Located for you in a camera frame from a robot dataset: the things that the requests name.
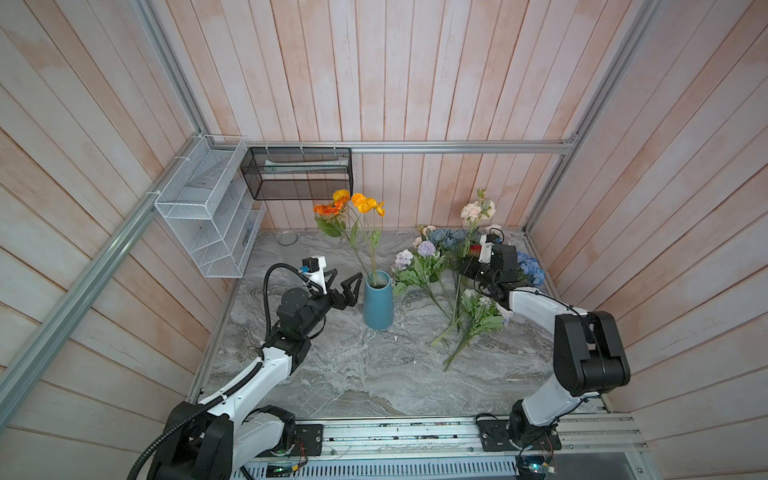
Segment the teal ceramic vase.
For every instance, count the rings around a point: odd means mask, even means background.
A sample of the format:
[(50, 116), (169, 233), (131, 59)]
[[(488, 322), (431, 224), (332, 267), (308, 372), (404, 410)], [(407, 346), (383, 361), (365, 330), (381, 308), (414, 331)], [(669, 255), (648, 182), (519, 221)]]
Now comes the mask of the teal ceramic vase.
[(377, 331), (387, 330), (393, 324), (392, 281), (384, 271), (376, 270), (365, 280), (363, 320), (367, 327)]

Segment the yellow poppy spray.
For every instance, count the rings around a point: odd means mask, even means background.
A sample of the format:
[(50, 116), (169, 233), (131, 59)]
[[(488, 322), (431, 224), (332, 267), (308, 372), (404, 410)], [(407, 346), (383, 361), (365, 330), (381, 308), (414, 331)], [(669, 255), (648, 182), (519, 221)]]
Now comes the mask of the yellow poppy spray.
[(385, 213), (383, 205), (373, 197), (341, 189), (333, 193), (331, 207), (337, 230), (370, 275), (368, 283), (372, 288), (383, 288), (387, 281), (379, 274), (377, 261), (381, 228), (375, 223), (376, 216)]

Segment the orange gerbera stem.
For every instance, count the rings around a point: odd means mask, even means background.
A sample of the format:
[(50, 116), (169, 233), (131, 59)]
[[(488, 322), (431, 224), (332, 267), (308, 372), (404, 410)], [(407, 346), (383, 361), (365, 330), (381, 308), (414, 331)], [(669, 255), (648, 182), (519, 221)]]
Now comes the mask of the orange gerbera stem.
[(365, 275), (373, 272), (371, 233), (365, 215), (351, 197), (339, 197), (312, 208), (317, 227), (331, 238), (342, 239), (351, 249)]

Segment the peach rose spray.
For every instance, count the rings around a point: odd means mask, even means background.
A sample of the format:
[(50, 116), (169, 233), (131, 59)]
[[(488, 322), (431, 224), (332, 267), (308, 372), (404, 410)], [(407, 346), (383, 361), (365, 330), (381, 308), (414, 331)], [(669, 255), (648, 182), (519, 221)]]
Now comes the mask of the peach rose spray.
[(476, 199), (467, 203), (460, 211), (460, 218), (464, 227), (464, 237), (458, 243), (458, 248), (456, 250), (456, 269), (454, 276), (456, 293), (453, 301), (455, 321), (460, 321), (461, 318), (460, 297), (464, 289), (465, 274), (469, 268), (471, 247), (478, 242), (478, 229), (480, 224), (490, 221), (495, 212), (495, 203), (487, 197), (486, 190), (483, 188), (479, 188), (476, 191)]

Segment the lilac pompom flower spray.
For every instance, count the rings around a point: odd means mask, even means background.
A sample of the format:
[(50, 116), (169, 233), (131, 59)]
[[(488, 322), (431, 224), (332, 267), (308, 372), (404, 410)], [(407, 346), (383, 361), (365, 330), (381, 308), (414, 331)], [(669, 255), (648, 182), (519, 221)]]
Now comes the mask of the lilac pompom flower spray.
[(418, 288), (451, 319), (432, 288), (433, 283), (441, 282), (441, 273), (446, 265), (445, 257), (430, 240), (421, 240), (415, 247), (402, 250), (396, 254), (391, 269), (394, 294), (401, 295), (410, 287)]

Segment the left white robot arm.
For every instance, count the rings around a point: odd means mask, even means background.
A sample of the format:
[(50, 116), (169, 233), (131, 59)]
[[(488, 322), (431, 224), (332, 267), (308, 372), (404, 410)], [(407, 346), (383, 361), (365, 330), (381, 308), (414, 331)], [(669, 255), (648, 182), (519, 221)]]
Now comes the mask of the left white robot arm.
[(353, 307), (362, 273), (332, 284), (336, 270), (320, 257), (304, 259), (301, 268), (274, 264), (303, 284), (286, 291), (276, 322), (266, 323), (265, 341), (256, 358), (229, 383), (199, 403), (183, 401), (169, 414), (163, 433), (140, 454), (129, 478), (145, 471), (150, 479), (227, 479), (257, 455), (294, 444), (295, 417), (262, 399), (290, 377), (305, 359), (313, 339), (324, 329), (328, 313)]

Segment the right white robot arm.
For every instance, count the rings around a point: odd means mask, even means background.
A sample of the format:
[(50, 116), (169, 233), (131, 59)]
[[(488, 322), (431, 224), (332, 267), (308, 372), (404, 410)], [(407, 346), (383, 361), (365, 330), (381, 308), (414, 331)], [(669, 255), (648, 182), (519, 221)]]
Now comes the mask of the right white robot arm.
[(550, 432), (557, 421), (584, 401), (625, 386), (631, 371), (614, 317), (564, 303), (528, 286), (519, 276), (517, 249), (483, 235), (459, 263), (459, 273), (475, 282), (462, 295), (470, 321), (462, 344), (496, 331), (521, 316), (553, 335), (552, 376), (517, 401), (509, 435), (518, 446)]

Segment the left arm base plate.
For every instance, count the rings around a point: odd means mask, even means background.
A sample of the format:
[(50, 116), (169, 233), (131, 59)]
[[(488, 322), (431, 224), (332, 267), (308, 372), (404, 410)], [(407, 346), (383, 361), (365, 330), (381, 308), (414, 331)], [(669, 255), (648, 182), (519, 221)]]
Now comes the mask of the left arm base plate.
[(320, 456), (323, 446), (324, 426), (320, 423), (294, 426), (287, 443), (281, 441), (276, 447), (259, 454), (265, 458), (298, 458)]

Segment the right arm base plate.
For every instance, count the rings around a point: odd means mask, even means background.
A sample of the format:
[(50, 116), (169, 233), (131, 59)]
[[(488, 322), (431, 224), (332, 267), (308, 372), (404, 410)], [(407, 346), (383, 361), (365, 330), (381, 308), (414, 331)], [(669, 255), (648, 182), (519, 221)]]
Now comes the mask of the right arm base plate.
[(474, 421), (485, 452), (562, 449), (560, 437), (554, 426), (530, 425), (517, 413), (514, 413), (511, 419), (500, 419), (495, 415), (481, 413), (475, 416)]

